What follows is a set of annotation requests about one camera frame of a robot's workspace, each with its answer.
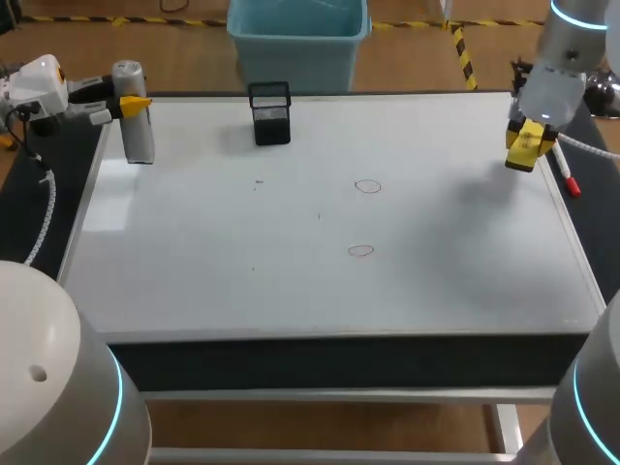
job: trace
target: black mesh pen holder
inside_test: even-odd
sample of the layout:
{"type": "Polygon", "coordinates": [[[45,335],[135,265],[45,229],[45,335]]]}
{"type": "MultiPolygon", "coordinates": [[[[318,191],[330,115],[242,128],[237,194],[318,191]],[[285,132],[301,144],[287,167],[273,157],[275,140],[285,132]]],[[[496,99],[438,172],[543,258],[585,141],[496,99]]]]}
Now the black mesh pen holder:
{"type": "Polygon", "coordinates": [[[248,85],[256,145],[282,145],[291,141],[291,92],[287,82],[248,85]]]}

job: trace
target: white tabletop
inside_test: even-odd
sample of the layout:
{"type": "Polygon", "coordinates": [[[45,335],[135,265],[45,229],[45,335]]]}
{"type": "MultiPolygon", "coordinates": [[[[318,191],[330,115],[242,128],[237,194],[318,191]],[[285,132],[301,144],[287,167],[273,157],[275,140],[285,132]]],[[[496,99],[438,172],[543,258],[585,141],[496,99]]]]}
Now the white tabletop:
{"type": "Polygon", "coordinates": [[[105,132],[61,282],[109,342],[587,331],[546,160],[504,168],[509,103],[294,99],[292,142],[257,147],[246,99],[156,100],[153,166],[105,132]]]}

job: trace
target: marker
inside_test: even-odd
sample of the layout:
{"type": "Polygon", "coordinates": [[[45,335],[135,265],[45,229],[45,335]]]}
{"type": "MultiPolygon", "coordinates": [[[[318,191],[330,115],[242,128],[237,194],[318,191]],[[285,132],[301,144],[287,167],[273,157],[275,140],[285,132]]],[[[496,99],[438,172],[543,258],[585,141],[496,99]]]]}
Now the marker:
{"type": "Polygon", "coordinates": [[[566,188],[569,191],[569,194],[574,199],[577,199],[579,196],[581,196],[581,189],[579,189],[579,185],[577,184],[576,179],[571,175],[569,163],[566,161],[566,157],[564,156],[564,152],[562,151],[562,146],[558,142],[555,142],[553,144],[553,154],[555,155],[555,161],[558,163],[560,172],[566,180],[566,188]]]}

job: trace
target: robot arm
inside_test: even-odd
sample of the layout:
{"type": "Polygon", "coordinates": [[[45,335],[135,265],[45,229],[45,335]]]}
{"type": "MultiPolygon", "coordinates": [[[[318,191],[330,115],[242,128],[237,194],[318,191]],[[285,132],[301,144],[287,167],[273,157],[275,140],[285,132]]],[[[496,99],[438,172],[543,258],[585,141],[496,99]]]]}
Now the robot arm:
{"type": "Polygon", "coordinates": [[[87,116],[93,125],[121,120],[130,163],[153,163],[154,141],[140,63],[120,61],[112,73],[68,82],[53,55],[44,55],[0,79],[0,128],[10,130],[11,116],[30,121],[39,136],[60,129],[58,116],[87,116]]]}
{"type": "Polygon", "coordinates": [[[506,136],[511,149],[527,120],[540,124],[538,153],[523,163],[509,152],[508,167],[531,171],[536,157],[546,153],[573,120],[585,92],[586,72],[601,63],[605,42],[609,63],[620,69],[619,29],[620,0],[551,1],[538,59],[525,70],[529,76],[522,86],[515,80],[506,136]]]}

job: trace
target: metal table frame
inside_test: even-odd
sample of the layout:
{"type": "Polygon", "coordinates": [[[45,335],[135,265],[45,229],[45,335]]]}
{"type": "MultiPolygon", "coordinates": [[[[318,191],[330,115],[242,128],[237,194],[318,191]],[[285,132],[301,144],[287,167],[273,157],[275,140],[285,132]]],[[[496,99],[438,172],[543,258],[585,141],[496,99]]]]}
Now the metal table frame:
{"type": "Polygon", "coordinates": [[[491,403],[499,453],[400,452],[302,449],[170,449],[154,448],[150,463],[295,463],[360,465],[488,465],[510,463],[523,446],[514,403],[550,403],[554,388],[519,389],[254,389],[144,392],[145,400],[337,401],[385,403],[479,404],[491,403]]]}

